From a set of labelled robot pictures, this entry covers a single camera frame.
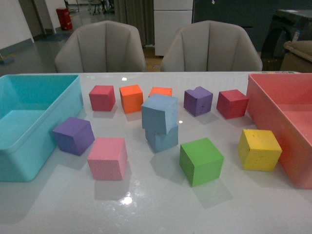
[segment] gray upholstered chair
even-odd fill
[[[176,31],[161,70],[261,71],[262,61],[242,27],[208,20]]]
[[[55,58],[59,73],[145,72],[137,28],[102,21],[75,30]]]

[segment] curtain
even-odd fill
[[[114,0],[116,20],[136,27],[142,46],[154,45],[154,0]]]

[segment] cyan plastic bin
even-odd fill
[[[0,78],[0,181],[32,180],[56,141],[52,130],[82,109],[78,75]]]

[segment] yellow cube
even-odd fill
[[[238,144],[243,169],[273,171],[282,153],[270,130],[244,129]]]

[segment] cube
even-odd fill
[[[125,114],[141,111],[143,92],[137,84],[119,88],[121,105]]]
[[[223,155],[208,138],[180,146],[180,166],[192,187],[219,178],[223,160]]]
[[[170,149],[178,145],[178,124],[167,135],[145,130],[145,137],[156,153]]]
[[[168,134],[177,120],[177,98],[153,94],[142,105],[142,128]]]
[[[245,170],[272,171],[282,153],[271,130],[244,129],[238,153]]]
[[[216,109],[226,118],[237,118],[245,115],[248,97],[239,90],[219,92]]]
[[[87,161],[96,180],[123,180],[127,165],[127,149],[123,137],[98,137]]]
[[[60,150],[78,156],[95,140],[90,122],[74,117],[66,119],[52,132]]]
[[[153,94],[172,96],[172,88],[153,87],[148,97],[150,97]]]
[[[203,87],[199,86],[194,90],[186,90],[184,92],[183,107],[194,117],[211,111],[213,94]]]
[[[94,111],[111,111],[116,99],[112,85],[96,85],[89,93],[89,98]]]

